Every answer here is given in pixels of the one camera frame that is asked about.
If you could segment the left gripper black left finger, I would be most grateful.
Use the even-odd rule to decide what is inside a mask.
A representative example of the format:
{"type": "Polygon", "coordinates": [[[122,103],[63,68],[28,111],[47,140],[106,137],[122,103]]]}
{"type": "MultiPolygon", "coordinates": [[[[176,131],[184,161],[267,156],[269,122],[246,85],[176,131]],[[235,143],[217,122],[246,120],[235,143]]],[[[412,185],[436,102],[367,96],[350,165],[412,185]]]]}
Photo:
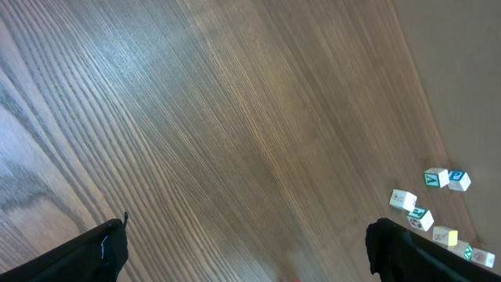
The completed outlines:
{"type": "Polygon", "coordinates": [[[128,260],[126,226],[111,219],[1,275],[2,281],[115,282],[128,260]]]}

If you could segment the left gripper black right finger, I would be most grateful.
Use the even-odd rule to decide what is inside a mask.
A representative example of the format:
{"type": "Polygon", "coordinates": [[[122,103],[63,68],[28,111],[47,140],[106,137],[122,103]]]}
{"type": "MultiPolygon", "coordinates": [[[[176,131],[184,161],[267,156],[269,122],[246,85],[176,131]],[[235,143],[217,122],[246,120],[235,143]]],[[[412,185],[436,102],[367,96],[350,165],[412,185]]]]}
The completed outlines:
{"type": "Polygon", "coordinates": [[[500,282],[482,269],[387,218],[366,229],[370,272],[382,282],[500,282]]]}

